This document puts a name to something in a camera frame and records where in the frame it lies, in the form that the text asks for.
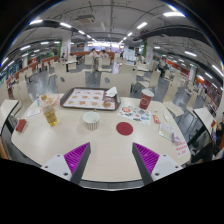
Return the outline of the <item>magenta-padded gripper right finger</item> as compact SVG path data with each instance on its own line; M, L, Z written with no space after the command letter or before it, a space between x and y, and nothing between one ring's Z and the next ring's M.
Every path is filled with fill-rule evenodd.
M145 185L182 169L182 167L167 154L159 155L137 143L133 144L132 153Z

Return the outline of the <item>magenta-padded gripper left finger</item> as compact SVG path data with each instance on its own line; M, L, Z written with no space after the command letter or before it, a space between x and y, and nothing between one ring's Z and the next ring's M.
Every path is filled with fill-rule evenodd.
M66 154L56 154L42 169L79 185L90 153L90 143L87 142Z

